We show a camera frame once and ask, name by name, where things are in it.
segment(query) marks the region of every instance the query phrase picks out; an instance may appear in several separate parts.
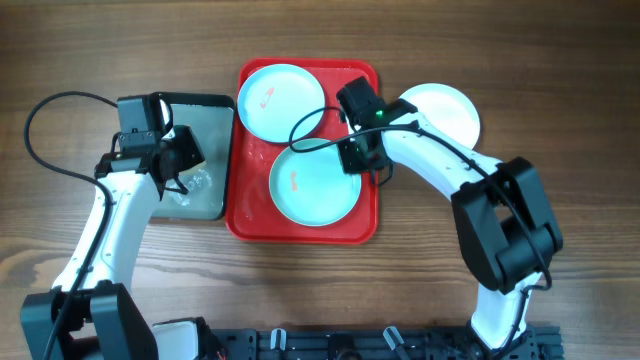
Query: wood grain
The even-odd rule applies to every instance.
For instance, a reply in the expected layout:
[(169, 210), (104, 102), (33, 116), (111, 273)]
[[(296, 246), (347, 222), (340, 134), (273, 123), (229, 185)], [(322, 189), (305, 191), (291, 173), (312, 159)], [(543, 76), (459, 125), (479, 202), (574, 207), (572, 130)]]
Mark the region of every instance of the wood grain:
[[(565, 235), (529, 318), (569, 359), (640, 358), (640, 4), (625, 1), (3, 1), (0, 6), (0, 359), (28, 358), (18, 321), (78, 241), (93, 189), (32, 161), (24, 120), (63, 90), (233, 95), (259, 56), (360, 58), (385, 98), (451, 84), (481, 112), (478, 151), (539, 169)], [(90, 173), (118, 130), (99, 103), (36, 118), (45, 159)], [(147, 227), (133, 296), (149, 322), (214, 327), (461, 324), (476, 285), (451, 210), (400, 168), (358, 247), (256, 245), (222, 222)]]

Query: plate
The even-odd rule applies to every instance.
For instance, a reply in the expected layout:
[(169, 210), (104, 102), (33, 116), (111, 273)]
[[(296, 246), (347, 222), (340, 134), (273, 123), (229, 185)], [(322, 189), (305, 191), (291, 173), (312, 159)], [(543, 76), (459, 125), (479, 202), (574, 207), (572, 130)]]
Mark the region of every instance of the plate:
[[(294, 146), (305, 149), (328, 141), (306, 139)], [(306, 226), (324, 226), (342, 219), (355, 206), (361, 188), (360, 175), (342, 171), (335, 145), (308, 153), (286, 148), (269, 174), (269, 191), (278, 210)]]
[(400, 96), (418, 108), (445, 135), (473, 149), (480, 138), (480, 116), (469, 98), (443, 84), (422, 84)]
[[(238, 94), (238, 115), (256, 137), (287, 143), (293, 126), (310, 112), (323, 108), (325, 97), (318, 80), (307, 70), (289, 64), (265, 66), (253, 73)], [(323, 112), (306, 119), (294, 140), (311, 133)]]

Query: black cable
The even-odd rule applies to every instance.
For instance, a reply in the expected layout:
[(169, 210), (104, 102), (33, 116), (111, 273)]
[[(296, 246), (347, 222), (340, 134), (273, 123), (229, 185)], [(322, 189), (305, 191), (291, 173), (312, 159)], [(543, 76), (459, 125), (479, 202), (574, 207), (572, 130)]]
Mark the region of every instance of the black cable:
[(51, 102), (51, 101), (53, 101), (55, 99), (61, 98), (61, 97), (65, 97), (65, 96), (84, 96), (84, 97), (92, 98), (92, 99), (95, 99), (95, 100), (98, 100), (98, 101), (102, 101), (103, 103), (105, 103), (107, 105), (111, 105), (111, 106), (116, 107), (116, 108), (118, 107), (118, 105), (116, 105), (114, 102), (109, 101), (109, 100), (107, 100), (107, 99), (105, 99), (103, 97), (100, 97), (98, 95), (85, 93), (85, 92), (79, 92), (79, 91), (62, 92), (62, 93), (58, 93), (58, 94), (49, 96), (48, 98), (42, 100), (38, 105), (36, 105), (33, 108), (33, 110), (31, 110), (31, 113), (29, 114), (29, 116), (27, 116), (27, 122), (25, 123), (25, 126), (24, 126), (24, 145), (27, 148), (27, 151), (29, 152), (29, 155), (31, 155), (31, 157), (38, 164), (46, 167), (49, 170), (55, 171), (55, 172), (57, 172), (59, 174), (71, 176), (73, 178), (80, 179), (80, 180), (86, 181), (88, 183), (91, 183), (91, 184), (97, 186), (100, 189), (100, 191), (102, 191), (102, 194), (104, 195), (104, 214), (102, 215), (102, 220), (100, 220), (100, 225), (98, 226), (98, 230), (96, 231), (96, 235), (93, 238), (93, 241), (91, 242), (91, 245), (89, 246), (89, 250), (87, 251), (87, 255), (84, 258), (84, 261), (82, 262), (82, 265), (80, 265), (80, 268), (78, 269), (78, 275), (76, 276), (76, 279), (74, 280), (73, 284), (71, 285), (71, 288), (69, 289), (69, 292), (67, 293), (67, 297), (66, 297), (64, 303), (62, 304), (62, 307), (60, 308), (60, 311), (58, 311), (58, 314), (56, 316), (56, 320), (53, 323), (53, 329), (51, 330), (51, 334), (49, 335), (49, 340), (47, 341), (47, 345), (46, 345), (45, 351), (44, 351), (43, 359), (45, 359), (45, 360), (48, 360), (49, 357), (51, 356), (51, 351), (53, 350), (53, 344), (55, 343), (55, 340), (58, 337), (58, 333), (60, 332), (60, 329), (64, 324), (64, 319), (67, 316), (67, 312), (69, 311), (69, 309), (71, 307), (71, 303), (72, 303), (71, 299), (73, 298), (75, 293), (78, 291), (78, 288), (80, 287), (80, 284), (84, 280), (85, 275), (89, 272), (89, 266), (91, 265), (91, 261), (93, 260), (93, 256), (95, 255), (95, 252), (98, 249), (98, 244), (100, 243), (100, 239), (102, 238), (102, 235), (103, 235), (104, 230), (106, 228), (107, 222), (109, 220), (109, 216), (111, 215), (111, 204), (112, 204), (111, 194), (109, 193), (109, 190), (107, 189), (107, 187), (104, 186), (102, 183), (100, 183), (97, 180), (95, 180), (93, 178), (90, 178), (90, 177), (88, 177), (86, 175), (78, 174), (78, 173), (75, 173), (73, 171), (65, 170), (65, 169), (59, 168), (57, 166), (51, 165), (48, 162), (42, 160), (33, 151), (33, 147), (31, 146), (31, 140), (29, 138), (29, 129), (31, 128), (31, 122), (33, 121), (33, 117), (36, 115), (38, 110), (40, 110), (43, 106), (45, 106), (49, 102)]
[(164, 189), (166, 191), (173, 191), (173, 192), (177, 192), (180, 193), (182, 195), (187, 195), (189, 193), (189, 189), (187, 189), (186, 186), (184, 186), (184, 184), (182, 183), (182, 181), (180, 181), (180, 178), (178, 177), (178, 175), (173, 177), (173, 181), (176, 182), (176, 185), (178, 185), (179, 189), (174, 189), (174, 188), (168, 188), (165, 187)]
[(389, 160), (389, 174), (387, 174), (387, 177), (380, 181), (379, 183), (376, 184), (375, 181), (375, 177), (376, 177), (376, 171), (372, 170), (371, 171), (371, 184), (373, 184), (374, 186), (377, 187), (381, 187), (382, 185), (386, 184), (389, 182), (389, 180), (391, 180), (391, 178), (393, 177), (393, 161)]
[(340, 111), (341, 113), (343, 112), (342, 109), (340, 109), (340, 108), (326, 107), (326, 108), (317, 109), (317, 110), (309, 113), (308, 115), (306, 115), (302, 119), (300, 119), (293, 126), (293, 129), (291, 130), (291, 133), (289, 134), (289, 148), (293, 152), (306, 153), (306, 152), (316, 151), (316, 150), (324, 149), (324, 148), (329, 147), (329, 146), (336, 145), (336, 144), (338, 144), (338, 143), (340, 143), (342, 141), (346, 141), (346, 140), (355, 138), (357, 136), (362, 136), (362, 135), (370, 134), (370, 133), (383, 132), (383, 131), (409, 131), (409, 132), (413, 132), (413, 133), (416, 133), (418, 135), (426, 136), (426, 137), (434, 140), (435, 142), (437, 142), (440, 145), (444, 146), (447, 150), (451, 151), (454, 155), (456, 155), (462, 161), (464, 161), (471, 169), (475, 170), (478, 174), (480, 174), (480, 176), (482, 176), (487, 181), (487, 183), (489, 184), (489, 186), (491, 186), (491, 189), (495, 192), (495, 194), (498, 196), (500, 201), (505, 206), (507, 206), (509, 208), (509, 210), (511, 211), (513, 217), (515, 218), (516, 222), (518, 223), (518, 226), (520, 226), (520, 228), (522, 229), (522, 231), (523, 231), (523, 233), (525, 235), (525, 238), (527, 239), (527, 242), (529, 243), (529, 246), (531, 247), (531, 251), (533, 252), (533, 254), (534, 254), (535, 258), (536, 258), (536, 261), (538, 263), (538, 267), (540, 268), (540, 271), (544, 275), (545, 285), (544, 286), (543, 285), (528, 285), (528, 286), (525, 286), (521, 290), (522, 296), (520, 298), (520, 303), (518, 304), (518, 310), (516, 312), (516, 321), (512, 325), (512, 328), (511, 328), (511, 330), (509, 332), (509, 335), (507, 336), (507, 340), (506, 340), (505, 344), (493, 356), (493, 359), (497, 360), (497, 359), (500, 359), (500, 358), (504, 357), (505, 355), (507, 355), (509, 353), (509, 347), (511, 346), (511, 343), (513, 342), (513, 339), (515, 338), (515, 334), (518, 332), (518, 327), (520, 325), (520, 322), (522, 321), (522, 317), (524, 316), (524, 308), (525, 308), (525, 305), (527, 303), (527, 299), (530, 296), (529, 292), (532, 291), (532, 290), (547, 291), (547, 290), (551, 289), (551, 287), (553, 286), (553, 279), (551, 278), (551, 273), (549, 272), (549, 268), (548, 268), (547, 264), (545, 263), (544, 258), (542, 257), (542, 254), (540, 253), (540, 249), (538, 248), (538, 245), (534, 242), (533, 236), (531, 235), (531, 232), (529, 231), (529, 228), (525, 224), (524, 220), (522, 219), (522, 216), (520, 215), (520, 213), (516, 209), (515, 205), (511, 202), (511, 200), (509, 200), (507, 195), (495, 183), (495, 181), (493, 181), (491, 176), (486, 171), (484, 171), (484, 169), (482, 169), (480, 166), (478, 166), (478, 164), (474, 160), (472, 160), (469, 157), (467, 157), (460, 150), (458, 150), (455, 146), (449, 144), (447, 141), (443, 140), (442, 138), (440, 138), (440, 137), (438, 137), (436, 135), (433, 135), (433, 134), (421, 129), (419, 126), (415, 126), (415, 125), (417, 125), (417, 122), (414, 122), (415, 125), (413, 125), (413, 124), (409, 124), (409, 125), (389, 125), (389, 126), (381, 126), (381, 127), (373, 128), (373, 129), (362, 130), (362, 131), (355, 132), (353, 134), (344, 136), (344, 137), (342, 137), (340, 139), (333, 140), (333, 141), (330, 141), (330, 142), (327, 142), (327, 143), (324, 143), (324, 144), (321, 144), (321, 145), (318, 145), (318, 146), (314, 146), (314, 147), (311, 147), (311, 148), (306, 148), (306, 149), (296, 149), (296, 148), (294, 148), (293, 144), (295, 144), (298, 141), (302, 140), (302, 139), (298, 139), (298, 140), (295, 140), (295, 141), (293, 140), (293, 133), (298, 128), (298, 126), (300, 126), (300, 124), (303, 121), (305, 121), (306, 119), (308, 119), (311, 115), (313, 115), (315, 113), (318, 113), (320, 111), (323, 111), (325, 109), (337, 110), (337, 111)]
[(116, 143), (118, 142), (118, 138), (120, 137), (120, 135), (122, 135), (122, 132), (118, 131), (117, 133), (113, 134), (113, 137), (111, 138), (111, 150), (109, 152), (112, 154), (116, 152)]

